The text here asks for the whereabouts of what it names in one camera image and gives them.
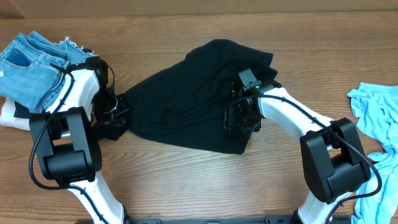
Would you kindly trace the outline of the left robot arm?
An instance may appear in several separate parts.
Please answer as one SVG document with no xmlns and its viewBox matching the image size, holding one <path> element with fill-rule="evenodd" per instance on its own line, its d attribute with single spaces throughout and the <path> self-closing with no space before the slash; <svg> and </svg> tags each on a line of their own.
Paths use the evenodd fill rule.
<svg viewBox="0 0 398 224">
<path fill-rule="evenodd" d="M 72 89 L 77 86 L 73 72 L 87 69 L 99 82 L 99 91 L 90 100 L 96 123 L 90 124 L 82 106 L 60 111 Z M 34 145 L 29 158 L 33 183 L 45 190 L 72 192 L 86 208 L 93 223 L 132 223 L 124 205 L 116 200 L 102 173 L 102 155 L 98 141 L 117 140 L 124 132 L 130 111 L 123 94 L 107 86 L 113 69 L 99 56 L 72 64 L 59 71 L 71 78 L 64 97 L 52 113 L 31 117 Z"/>
</svg>

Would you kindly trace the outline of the black t-shirt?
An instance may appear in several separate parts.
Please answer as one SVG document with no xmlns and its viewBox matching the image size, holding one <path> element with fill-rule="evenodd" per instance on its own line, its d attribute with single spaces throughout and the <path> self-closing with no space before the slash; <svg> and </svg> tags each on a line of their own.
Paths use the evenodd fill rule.
<svg viewBox="0 0 398 224">
<path fill-rule="evenodd" d="M 251 69 L 273 80 L 272 53 L 216 39 L 188 53 L 178 64 L 125 92 L 126 123 L 106 128 L 101 137 L 119 139 L 126 131 L 151 141 L 192 149 L 242 154 L 250 136 L 223 126 L 238 73 Z"/>
</svg>

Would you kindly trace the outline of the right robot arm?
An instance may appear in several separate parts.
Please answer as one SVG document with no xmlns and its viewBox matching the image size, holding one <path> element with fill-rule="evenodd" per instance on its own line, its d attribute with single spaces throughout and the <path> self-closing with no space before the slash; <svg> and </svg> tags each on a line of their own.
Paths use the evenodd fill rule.
<svg viewBox="0 0 398 224">
<path fill-rule="evenodd" d="M 265 223 L 350 223 L 333 214 L 371 177 L 369 162 L 354 124 L 322 116 L 291 97 L 280 83 L 256 78 L 250 69 L 238 74 L 224 127 L 245 136 L 270 119 L 299 140 L 305 181 L 310 190 L 293 215 L 268 215 Z"/>
</svg>

